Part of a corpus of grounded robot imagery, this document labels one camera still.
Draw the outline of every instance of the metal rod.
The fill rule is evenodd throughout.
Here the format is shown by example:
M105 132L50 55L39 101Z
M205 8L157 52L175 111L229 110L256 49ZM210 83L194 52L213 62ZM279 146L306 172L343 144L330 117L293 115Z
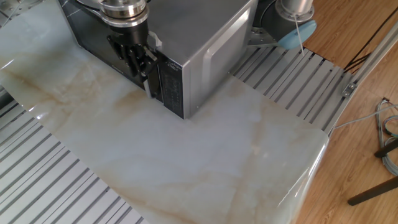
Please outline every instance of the metal rod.
M348 204L351 206L362 203L366 200L374 198L380 194L384 194L390 190L394 190L398 187L398 177L394 177L391 180L388 180L382 184L379 184L363 193L360 193L357 196L354 196L348 200Z
M398 139L393 140L391 143L384 146L382 149L378 150L374 156L377 158L382 158L386 156L387 153L391 152L392 150L398 147Z
M286 11L295 15L306 14L312 6L313 0L281 0Z

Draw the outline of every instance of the marble countertop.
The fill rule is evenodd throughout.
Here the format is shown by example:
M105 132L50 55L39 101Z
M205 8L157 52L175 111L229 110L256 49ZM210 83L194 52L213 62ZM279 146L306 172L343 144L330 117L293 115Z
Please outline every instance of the marble countertop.
M182 120L79 48L55 0L0 43L1 85L151 224L295 218L328 137L235 77Z

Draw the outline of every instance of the table leg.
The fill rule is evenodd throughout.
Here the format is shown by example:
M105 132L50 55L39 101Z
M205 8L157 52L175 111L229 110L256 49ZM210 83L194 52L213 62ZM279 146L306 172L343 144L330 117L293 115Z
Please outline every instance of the table leg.
M362 203L370 198L374 198L380 194L386 193L390 190L393 190L398 187L398 177L394 177L391 180L387 180L386 182L379 184L363 193L360 193L357 196L354 196L348 200L348 204L351 206Z
M374 155L378 158L384 157L387 153L391 152L398 147L398 138L384 146L382 149L378 150Z

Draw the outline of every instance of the aluminum slats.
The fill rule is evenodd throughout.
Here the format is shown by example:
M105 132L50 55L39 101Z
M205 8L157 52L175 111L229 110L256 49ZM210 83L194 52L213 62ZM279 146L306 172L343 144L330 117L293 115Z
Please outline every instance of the aluminum slats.
M0 110L0 223L143 220L15 101Z
M341 92L352 74L308 49L301 52L300 48L249 49L243 61L233 74L235 77L299 118L331 133L349 102Z

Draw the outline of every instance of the wooden floor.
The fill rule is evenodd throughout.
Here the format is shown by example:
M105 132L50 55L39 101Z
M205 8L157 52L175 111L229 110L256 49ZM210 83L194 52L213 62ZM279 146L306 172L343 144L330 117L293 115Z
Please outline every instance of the wooden floor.
M398 103L398 44L362 83L338 124L373 113L383 97ZM398 114L390 110L381 118L394 113ZM350 197L393 177L381 160L373 156L378 149L375 118L336 129L297 224L398 223L398 189L355 207L346 202ZM391 157L397 163L398 150L393 151Z
M304 46L345 68L397 7L397 0L314 0L315 33ZM371 52L398 21L396 13L361 55Z

